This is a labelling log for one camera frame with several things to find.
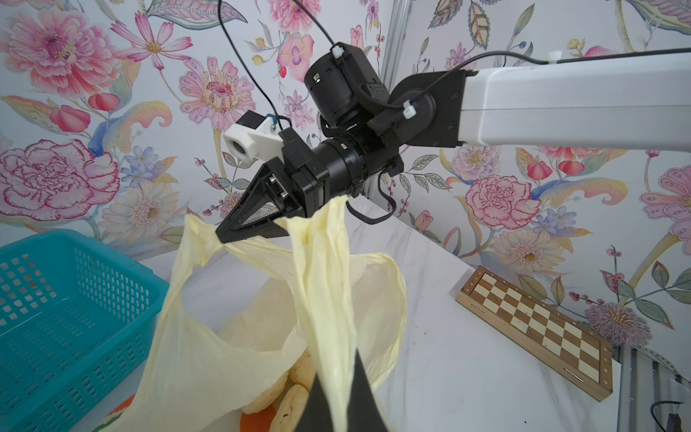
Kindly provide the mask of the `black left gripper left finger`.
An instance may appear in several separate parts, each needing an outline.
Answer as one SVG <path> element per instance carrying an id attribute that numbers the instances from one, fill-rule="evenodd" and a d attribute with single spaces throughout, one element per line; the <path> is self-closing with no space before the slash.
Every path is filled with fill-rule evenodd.
<path id="1" fill-rule="evenodd" d="M 333 432 L 329 402 L 316 374 L 311 393 L 295 432 Z"/>

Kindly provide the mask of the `yellow plastic bag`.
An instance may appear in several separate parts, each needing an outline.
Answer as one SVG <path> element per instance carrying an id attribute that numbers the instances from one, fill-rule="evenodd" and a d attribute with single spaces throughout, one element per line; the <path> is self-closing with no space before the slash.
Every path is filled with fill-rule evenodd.
<path id="1" fill-rule="evenodd" d="M 255 401 L 304 353 L 325 392 L 331 428 L 347 430 L 356 367 L 372 388 L 386 380 L 399 359 L 408 299 L 392 257 L 351 252 L 346 207 L 338 197 L 309 218 L 280 219 L 289 248 L 261 237 L 222 243 L 213 225 L 187 216 L 139 388 L 110 430 L 200 431 Z M 183 289 L 222 252 L 268 280 L 248 307 L 213 330 L 185 311 Z"/>

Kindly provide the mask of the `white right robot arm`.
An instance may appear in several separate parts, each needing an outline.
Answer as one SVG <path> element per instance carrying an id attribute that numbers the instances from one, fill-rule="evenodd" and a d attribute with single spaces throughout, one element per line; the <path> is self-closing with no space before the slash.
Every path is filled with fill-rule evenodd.
<path id="1" fill-rule="evenodd" d="M 230 243 L 284 236 L 281 218 L 309 218 L 404 169 L 402 146 L 586 145 L 690 149 L 687 49 L 584 59 L 521 56 L 513 68 L 421 73 L 388 89 L 363 51 L 338 43 L 304 77 L 325 139 L 309 147 L 255 112 L 225 131 L 230 153 L 261 167 L 216 230 Z"/>

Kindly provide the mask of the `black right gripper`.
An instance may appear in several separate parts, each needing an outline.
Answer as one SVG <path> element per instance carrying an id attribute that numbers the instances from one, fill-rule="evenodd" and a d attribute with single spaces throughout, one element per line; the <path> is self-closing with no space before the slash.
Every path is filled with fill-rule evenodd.
<path id="1" fill-rule="evenodd" d="M 359 196 L 369 178 L 403 171 L 399 150 L 366 127 L 351 129 L 310 148 L 293 129 L 279 133 L 281 160 L 264 163 L 238 204 L 216 229 L 221 243 L 286 237 L 276 221 L 309 218 L 330 199 Z"/>

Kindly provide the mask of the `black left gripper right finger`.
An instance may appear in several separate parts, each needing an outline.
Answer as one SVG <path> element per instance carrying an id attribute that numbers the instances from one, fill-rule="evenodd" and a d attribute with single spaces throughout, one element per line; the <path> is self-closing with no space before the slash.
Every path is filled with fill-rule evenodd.
<path id="1" fill-rule="evenodd" d="M 348 432 L 388 432 L 372 394 L 359 352 L 356 352 L 354 377 L 347 409 Z"/>

